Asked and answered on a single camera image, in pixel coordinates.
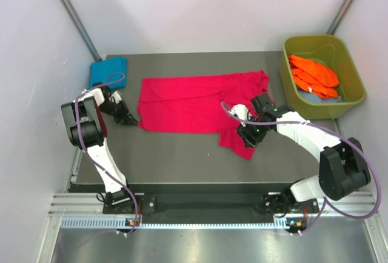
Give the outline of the olive green plastic bin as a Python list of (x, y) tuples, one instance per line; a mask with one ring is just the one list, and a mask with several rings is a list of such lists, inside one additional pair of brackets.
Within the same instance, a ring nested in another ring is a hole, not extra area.
[[(336, 88), (341, 102), (312, 103), (298, 92), (288, 57), (296, 55), (325, 65), (336, 73), (339, 86)], [(299, 35), (289, 37), (283, 44), (279, 63), (279, 75), (286, 102), (305, 119), (337, 119), (352, 107), (362, 103), (366, 90), (342, 40), (332, 35)]]

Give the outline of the orange t shirt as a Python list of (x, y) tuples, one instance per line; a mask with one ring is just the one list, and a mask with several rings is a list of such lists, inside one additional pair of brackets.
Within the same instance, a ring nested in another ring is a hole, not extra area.
[(336, 99), (340, 82), (333, 69), (313, 60), (296, 55), (288, 57), (293, 80), (301, 90), (313, 93), (321, 99)]

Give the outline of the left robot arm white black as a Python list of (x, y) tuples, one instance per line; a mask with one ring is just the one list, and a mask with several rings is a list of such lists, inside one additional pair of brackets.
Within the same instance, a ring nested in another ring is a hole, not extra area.
[(105, 187), (105, 195), (96, 197), (104, 204), (104, 213), (135, 213), (138, 199), (125, 189), (127, 178), (119, 170), (107, 144), (103, 114), (118, 125), (137, 126), (119, 91), (106, 85), (84, 90), (81, 97), (61, 105), (70, 143), (89, 155)]

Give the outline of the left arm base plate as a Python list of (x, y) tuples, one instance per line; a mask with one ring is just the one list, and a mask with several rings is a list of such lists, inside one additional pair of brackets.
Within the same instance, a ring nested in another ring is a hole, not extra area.
[(156, 196), (135, 194), (138, 211), (135, 210), (135, 203), (132, 198), (122, 199), (118, 202), (105, 200), (102, 212), (107, 215), (149, 215), (154, 213), (156, 207)]

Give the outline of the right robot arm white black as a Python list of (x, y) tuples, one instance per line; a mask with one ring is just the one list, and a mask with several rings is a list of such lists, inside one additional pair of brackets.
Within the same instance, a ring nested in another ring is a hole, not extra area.
[(266, 93), (253, 98), (251, 104), (252, 109), (237, 104), (229, 111), (240, 121), (236, 132), (247, 148), (255, 148), (267, 132), (273, 130), (291, 139), (318, 161), (317, 175), (296, 181), (281, 192), (288, 211), (298, 211), (311, 199), (339, 201), (370, 183), (370, 171), (356, 139), (343, 141), (312, 127), (293, 108), (277, 106)]

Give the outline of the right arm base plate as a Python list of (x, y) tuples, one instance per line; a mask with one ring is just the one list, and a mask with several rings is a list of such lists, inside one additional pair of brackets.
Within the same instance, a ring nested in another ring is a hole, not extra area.
[(317, 214), (320, 211), (316, 199), (296, 202), (290, 194), (284, 192), (268, 193), (263, 196), (263, 200), (265, 211), (277, 218), (291, 214)]

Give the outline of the grey blue t shirt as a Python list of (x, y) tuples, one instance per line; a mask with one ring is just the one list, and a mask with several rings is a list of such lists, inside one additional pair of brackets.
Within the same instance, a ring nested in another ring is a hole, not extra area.
[(330, 104), (330, 103), (339, 103), (343, 101), (341, 96), (338, 96), (337, 98), (323, 99), (314, 93), (309, 93), (305, 91), (298, 91), (298, 93), (304, 100), (314, 104)]

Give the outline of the aluminium frame rail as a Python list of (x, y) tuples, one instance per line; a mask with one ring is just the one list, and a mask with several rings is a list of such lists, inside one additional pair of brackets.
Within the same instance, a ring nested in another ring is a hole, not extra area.
[[(361, 216), (373, 209), (375, 200), (369, 191), (357, 191), (339, 201), (328, 201), (348, 215)], [(49, 216), (99, 216), (102, 215), (103, 203), (96, 199), (94, 193), (57, 193), (54, 195)]]

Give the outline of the red t shirt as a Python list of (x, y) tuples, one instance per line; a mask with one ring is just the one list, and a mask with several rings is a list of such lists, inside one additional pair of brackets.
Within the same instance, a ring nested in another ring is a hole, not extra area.
[(236, 133), (240, 123), (222, 109), (222, 102), (252, 108), (251, 99), (268, 90), (263, 71), (213, 76), (144, 78), (138, 102), (139, 126), (151, 132), (219, 135), (219, 145), (251, 160)]

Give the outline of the folded blue t shirt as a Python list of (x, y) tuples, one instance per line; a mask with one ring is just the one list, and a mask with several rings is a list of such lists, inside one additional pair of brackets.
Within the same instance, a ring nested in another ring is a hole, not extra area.
[(117, 56), (94, 62), (90, 66), (89, 88), (97, 83), (110, 83), (111, 90), (119, 90), (127, 85), (127, 59)]

